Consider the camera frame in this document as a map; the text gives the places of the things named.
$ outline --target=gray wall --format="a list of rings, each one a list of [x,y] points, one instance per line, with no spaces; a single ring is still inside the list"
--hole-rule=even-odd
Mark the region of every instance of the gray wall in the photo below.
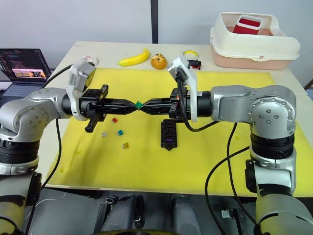
[[[1,48],[40,48],[56,67],[76,41],[150,43],[150,1],[0,0]]]
[[[283,32],[301,44],[289,65],[305,86],[313,76],[313,0],[158,0],[159,43],[209,44],[210,28],[220,12],[274,15]]]
[[[275,15],[301,44],[289,66],[312,79],[313,0],[159,0],[159,43],[209,44],[223,11]],[[149,0],[0,0],[0,47],[39,47],[55,67],[75,41],[151,43]]]

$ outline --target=white table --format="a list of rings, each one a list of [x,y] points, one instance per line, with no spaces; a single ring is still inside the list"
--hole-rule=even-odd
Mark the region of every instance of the white table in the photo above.
[[[81,57],[92,55],[97,57],[99,64],[97,67],[116,68],[116,69],[138,69],[138,70],[154,70],[147,60],[141,64],[131,67],[121,67],[118,61],[121,58],[133,56],[142,52],[143,48],[147,48],[151,54],[162,53],[168,63],[171,63],[178,55],[185,50],[194,50],[199,54],[203,71],[219,71],[219,72],[269,72],[273,81],[277,85],[290,88],[297,97],[297,121],[300,124],[311,147],[313,147],[313,102],[307,96],[307,93],[298,82],[296,77],[289,69],[284,70],[250,70],[250,69],[233,69],[222,68],[214,64],[211,54],[211,46],[208,45],[172,45],[172,44],[130,44],[130,43],[102,43],[102,42],[76,42],[56,71],[61,70],[67,65],[77,62]],[[53,80],[49,86],[65,88],[68,79],[68,71],[62,73]],[[69,119],[60,120],[60,131],[63,136],[66,131]],[[58,152],[58,141],[55,129],[55,122],[51,122],[45,129],[40,143],[39,149],[39,165],[38,172],[43,175],[42,181],[47,177],[51,164],[53,163]]]

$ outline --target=white plastic basket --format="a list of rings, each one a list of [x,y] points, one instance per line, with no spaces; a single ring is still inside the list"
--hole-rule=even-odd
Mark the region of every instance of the white plastic basket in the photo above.
[[[262,19],[257,35],[232,33],[240,15]],[[299,57],[300,44],[280,30],[272,15],[221,13],[211,28],[210,42],[218,66],[231,68],[278,70]]]

